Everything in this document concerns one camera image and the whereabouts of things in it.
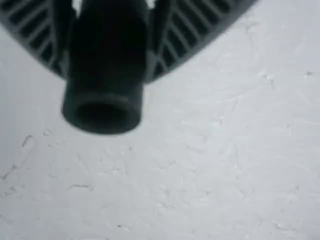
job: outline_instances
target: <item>white ceiling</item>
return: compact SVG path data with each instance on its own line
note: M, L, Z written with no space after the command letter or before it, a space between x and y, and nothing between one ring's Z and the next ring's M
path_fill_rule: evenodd
M0 30L0 239L320 239L320 1L260 0L94 136Z

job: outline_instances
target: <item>ribbed plastic part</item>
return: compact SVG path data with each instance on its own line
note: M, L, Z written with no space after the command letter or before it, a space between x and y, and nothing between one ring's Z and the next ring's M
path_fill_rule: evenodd
M151 80L168 73L234 22L254 0L159 0L153 18Z
M61 55L72 17L70 0L0 0L0 20L47 68L63 77Z

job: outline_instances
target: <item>black plastic object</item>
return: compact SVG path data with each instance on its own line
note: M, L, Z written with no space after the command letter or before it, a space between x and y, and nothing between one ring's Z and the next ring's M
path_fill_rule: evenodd
M141 121L143 85L183 64L255 0L0 0L0 21L67 80L62 113L73 126L120 134Z

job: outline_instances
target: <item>black plastic nozzle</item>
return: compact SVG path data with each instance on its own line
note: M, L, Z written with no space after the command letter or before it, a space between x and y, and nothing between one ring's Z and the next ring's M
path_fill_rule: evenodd
M147 9L136 6L128 0L86 1L74 24L62 112L84 131L119 134L141 120Z

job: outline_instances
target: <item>cylindrical nozzle tip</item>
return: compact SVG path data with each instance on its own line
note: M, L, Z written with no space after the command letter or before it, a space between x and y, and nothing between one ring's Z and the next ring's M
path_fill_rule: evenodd
M130 94L79 92L67 88L62 113L73 126L95 134L121 134L141 121L142 84Z
M86 3L70 36L62 113L86 132L125 133L141 120L146 10L137 11L132 0Z

